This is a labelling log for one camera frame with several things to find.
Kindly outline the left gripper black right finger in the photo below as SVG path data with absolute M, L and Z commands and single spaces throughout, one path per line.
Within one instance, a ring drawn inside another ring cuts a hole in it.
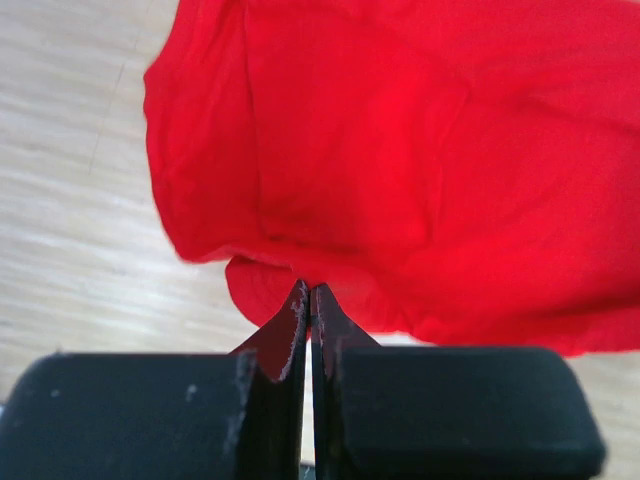
M 591 479 L 607 451 L 581 385 L 543 348 L 376 342 L 310 296 L 320 479 Z

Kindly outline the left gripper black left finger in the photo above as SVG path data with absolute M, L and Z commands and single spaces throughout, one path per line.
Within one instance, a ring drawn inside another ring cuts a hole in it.
M 308 289 L 220 354 L 56 353 L 1 415 L 5 479 L 295 479 Z

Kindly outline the red t shirt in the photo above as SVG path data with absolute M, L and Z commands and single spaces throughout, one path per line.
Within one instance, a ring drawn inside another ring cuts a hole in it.
M 639 346 L 639 6 L 183 1 L 145 77 L 177 254 L 261 325 L 297 280 L 373 333 Z

